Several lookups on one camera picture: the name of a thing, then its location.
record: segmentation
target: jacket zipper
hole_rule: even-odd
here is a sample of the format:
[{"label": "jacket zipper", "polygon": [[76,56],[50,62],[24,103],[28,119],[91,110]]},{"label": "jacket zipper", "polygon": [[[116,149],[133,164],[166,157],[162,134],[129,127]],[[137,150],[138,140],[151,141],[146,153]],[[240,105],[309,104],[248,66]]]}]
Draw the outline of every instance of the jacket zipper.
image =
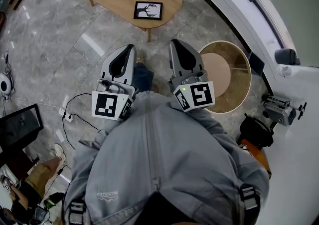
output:
[{"label": "jacket zipper", "polygon": [[158,174],[158,153],[155,142],[155,131],[154,122],[152,117],[152,108],[150,102],[150,92],[147,91],[148,95],[145,101],[146,106],[146,141],[148,146],[149,155],[149,165],[150,165],[150,175],[151,175],[151,186],[153,192],[158,192],[160,190],[160,179]]}]

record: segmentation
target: round side table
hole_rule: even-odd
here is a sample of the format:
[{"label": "round side table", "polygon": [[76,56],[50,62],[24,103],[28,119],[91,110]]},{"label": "round side table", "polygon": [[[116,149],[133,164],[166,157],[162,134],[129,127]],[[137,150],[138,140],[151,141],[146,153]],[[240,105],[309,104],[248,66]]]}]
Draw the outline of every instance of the round side table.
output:
[{"label": "round side table", "polygon": [[245,53],[228,41],[209,43],[199,53],[217,94],[216,104],[208,110],[215,113],[234,111],[246,99],[251,85],[251,68]]}]

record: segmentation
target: picture frame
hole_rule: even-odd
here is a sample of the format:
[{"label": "picture frame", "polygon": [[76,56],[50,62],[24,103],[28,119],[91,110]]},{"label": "picture frame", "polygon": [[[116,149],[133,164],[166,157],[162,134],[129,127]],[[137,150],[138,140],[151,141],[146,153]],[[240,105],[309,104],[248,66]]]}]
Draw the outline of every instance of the picture frame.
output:
[{"label": "picture frame", "polygon": [[137,1],[135,3],[134,19],[161,20],[162,2]]}]

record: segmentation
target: jacket sleeve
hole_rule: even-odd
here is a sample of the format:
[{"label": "jacket sleeve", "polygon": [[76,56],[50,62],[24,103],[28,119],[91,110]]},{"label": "jacket sleeve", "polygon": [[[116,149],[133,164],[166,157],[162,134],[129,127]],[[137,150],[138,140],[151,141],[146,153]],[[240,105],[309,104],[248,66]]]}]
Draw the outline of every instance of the jacket sleeve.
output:
[{"label": "jacket sleeve", "polygon": [[[175,100],[170,103],[173,109],[182,110]],[[201,124],[231,155],[237,168],[237,177],[243,183],[255,187],[261,197],[261,203],[267,199],[269,192],[269,177],[266,169],[249,153],[243,151],[236,141],[229,136],[222,125],[206,110],[192,110],[187,112],[194,120]]]},{"label": "jacket sleeve", "polygon": [[119,121],[109,120],[107,128],[99,130],[94,141],[79,141],[73,158],[71,183],[63,203],[64,214],[74,200],[84,200],[87,181],[95,158],[107,136],[119,124]]}]

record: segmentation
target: person wearing gray jacket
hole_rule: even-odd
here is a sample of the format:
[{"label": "person wearing gray jacket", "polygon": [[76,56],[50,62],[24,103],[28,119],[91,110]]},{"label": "person wearing gray jacket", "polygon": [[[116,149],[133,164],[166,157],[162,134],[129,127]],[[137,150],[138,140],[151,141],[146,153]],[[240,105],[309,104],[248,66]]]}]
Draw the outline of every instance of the person wearing gray jacket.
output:
[{"label": "person wearing gray jacket", "polygon": [[184,113],[150,88],[139,86],[126,121],[107,121],[94,141],[77,145],[64,223],[247,224],[246,195],[265,203],[266,170],[208,111]]}]

